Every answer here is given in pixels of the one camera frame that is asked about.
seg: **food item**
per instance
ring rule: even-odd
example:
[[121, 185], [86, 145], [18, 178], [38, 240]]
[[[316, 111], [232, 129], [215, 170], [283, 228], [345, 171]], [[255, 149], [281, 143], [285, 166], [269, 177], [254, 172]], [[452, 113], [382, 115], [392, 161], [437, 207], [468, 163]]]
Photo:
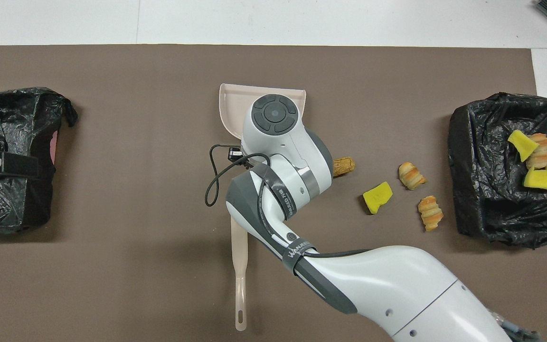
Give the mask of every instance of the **food item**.
[[338, 158], [332, 161], [332, 176], [337, 177], [354, 171], [356, 163], [351, 157]]
[[547, 165], [544, 170], [536, 170], [534, 167], [531, 167], [525, 176], [523, 185], [527, 188], [547, 190]]
[[520, 161], [524, 162], [529, 158], [529, 156], [536, 150], [539, 146], [539, 143], [529, 139], [523, 132], [515, 130], [508, 137], [508, 141], [516, 147], [520, 154]]
[[363, 193], [362, 197], [364, 197], [364, 201], [367, 203], [368, 210], [371, 211], [371, 214], [377, 214], [379, 207], [386, 204], [391, 198], [391, 195], [393, 195], [393, 193], [391, 192], [388, 182], [383, 182], [374, 189]]
[[438, 222], [443, 219], [443, 210], [436, 203], [436, 197], [428, 196], [421, 199], [417, 209], [421, 212], [421, 220], [425, 225], [425, 231], [429, 232], [438, 227]]
[[543, 169], [547, 165], [547, 136], [542, 133], [536, 133], [528, 137], [538, 143], [538, 147], [527, 158], [527, 169], [531, 167]]
[[419, 184], [427, 182], [425, 177], [419, 172], [417, 167], [410, 162], [405, 162], [398, 168], [400, 181], [408, 190], [415, 190]]

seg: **mini croissant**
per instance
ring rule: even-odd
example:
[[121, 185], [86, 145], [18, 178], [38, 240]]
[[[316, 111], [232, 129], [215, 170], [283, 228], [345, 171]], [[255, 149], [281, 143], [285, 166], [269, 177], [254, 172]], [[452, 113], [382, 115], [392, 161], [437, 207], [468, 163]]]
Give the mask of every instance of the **mini croissant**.
[[410, 162], [405, 162], [398, 168], [398, 175], [400, 181], [408, 190], [414, 190], [419, 184], [427, 182], [425, 177], [419, 172], [419, 170]]
[[421, 212], [421, 220], [424, 222], [425, 231], [432, 231], [438, 227], [438, 222], [443, 219], [442, 209], [436, 203], [436, 197], [428, 196], [422, 199], [417, 206]]
[[535, 151], [527, 158], [527, 169], [531, 167], [542, 169], [547, 165], [547, 136], [542, 133], [536, 133], [528, 136], [529, 139], [539, 143]]

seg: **beige dustpan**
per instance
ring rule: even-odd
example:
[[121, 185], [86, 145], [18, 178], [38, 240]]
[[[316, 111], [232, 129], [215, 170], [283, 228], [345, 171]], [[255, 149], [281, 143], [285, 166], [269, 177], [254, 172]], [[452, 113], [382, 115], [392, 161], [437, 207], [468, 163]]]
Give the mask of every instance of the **beige dustpan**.
[[[276, 87], [243, 86], [221, 84], [219, 89], [219, 112], [223, 126], [237, 139], [242, 138], [244, 119], [248, 108], [259, 97], [267, 94], [280, 94], [291, 99], [299, 113], [305, 108], [306, 92], [299, 89], [279, 89]], [[236, 273], [235, 321], [236, 329], [246, 329], [246, 266], [248, 264], [248, 233], [231, 219], [232, 260]]]

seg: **brown mat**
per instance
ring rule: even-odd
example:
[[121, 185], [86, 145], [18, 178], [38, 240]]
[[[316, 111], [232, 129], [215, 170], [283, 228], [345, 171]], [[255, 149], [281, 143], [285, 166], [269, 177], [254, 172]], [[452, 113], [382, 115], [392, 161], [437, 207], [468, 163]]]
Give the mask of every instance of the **brown mat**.
[[[0, 91], [47, 86], [80, 113], [58, 140], [50, 223], [0, 236], [0, 341], [390, 341], [330, 308], [251, 238], [248, 328], [234, 329], [224, 201], [204, 205], [208, 149], [234, 143], [218, 115], [231, 84], [306, 89], [305, 125], [356, 171], [289, 226], [321, 252], [421, 247], [482, 302], [547, 339], [547, 247], [460, 236], [449, 167], [453, 110], [505, 91], [536, 93], [529, 50], [274, 46], [0, 47]], [[402, 188], [413, 162], [429, 182]], [[226, 164], [226, 152], [217, 155]], [[238, 168], [222, 181], [221, 197]], [[365, 214], [361, 194], [388, 181]], [[445, 211], [424, 233], [416, 205]]]

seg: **white floor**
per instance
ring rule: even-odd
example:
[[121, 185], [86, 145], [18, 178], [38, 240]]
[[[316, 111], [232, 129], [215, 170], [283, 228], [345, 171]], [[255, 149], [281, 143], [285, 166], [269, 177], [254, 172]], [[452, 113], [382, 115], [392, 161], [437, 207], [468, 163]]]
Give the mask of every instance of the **white floor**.
[[547, 18], [530, 0], [0, 0], [0, 45], [532, 48], [547, 96]]

